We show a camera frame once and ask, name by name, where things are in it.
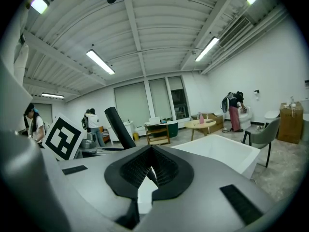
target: floor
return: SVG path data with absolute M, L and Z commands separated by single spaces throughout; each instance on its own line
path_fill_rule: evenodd
M 226 128 L 231 128 L 231 123 L 225 122 Z M 256 131 L 255 125 L 251 125 L 249 131 Z M 240 141 L 244 132 L 227 132 L 220 130 L 215 132 L 220 136 Z M 180 145 L 191 140 L 191 130 L 179 130 L 178 136 L 171 138 L 171 143 L 165 146 Z M 194 139 L 203 137 L 202 133 L 195 132 Z M 146 145 L 146 137 L 141 137 L 135 142 L 136 145 Z M 122 147 L 120 143 L 114 143 L 114 147 Z M 275 139 L 272 143 L 268 168 L 265 168 L 268 146 L 261 149 L 258 164 L 252 178 L 256 184 L 267 192 L 275 201 L 279 201 L 293 194 L 308 167 L 309 142 L 301 141 L 298 145 Z

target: wooden table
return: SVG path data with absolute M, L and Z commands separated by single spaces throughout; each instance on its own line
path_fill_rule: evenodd
M 214 126 L 216 124 L 215 120 L 212 119 L 204 119 L 204 123 L 200 124 L 199 120 L 191 120 L 184 124 L 185 127 L 192 129 L 192 137 L 191 141 L 193 141 L 194 136 L 194 130 L 197 130 L 204 134 L 204 136 L 207 136 L 208 133 L 208 127 Z

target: bottle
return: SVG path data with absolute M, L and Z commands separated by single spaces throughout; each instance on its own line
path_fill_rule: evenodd
M 199 113 L 199 123 L 204 124 L 204 117 L 203 117 L 202 113 Z

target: yellow object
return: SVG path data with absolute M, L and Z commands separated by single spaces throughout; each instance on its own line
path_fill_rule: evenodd
M 137 132 L 133 133 L 133 137 L 135 141 L 139 140 L 139 134 Z

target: gray chair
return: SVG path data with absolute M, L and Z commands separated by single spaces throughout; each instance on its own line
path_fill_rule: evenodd
M 265 167 L 268 166 L 270 150 L 271 150 L 271 142 L 276 138 L 278 129 L 280 125 L 280 118 L 275 119 L 270 124 L 268 124 L 262 132 L 253 133 L 249 131 L 245 131 L 245 135 L 243 137 L 242 143 L 246 143 L 246 137 L 249 135 L 249 145 L 258 149 L 264 148 L 266 145 L 268 146 L 268 156 Z

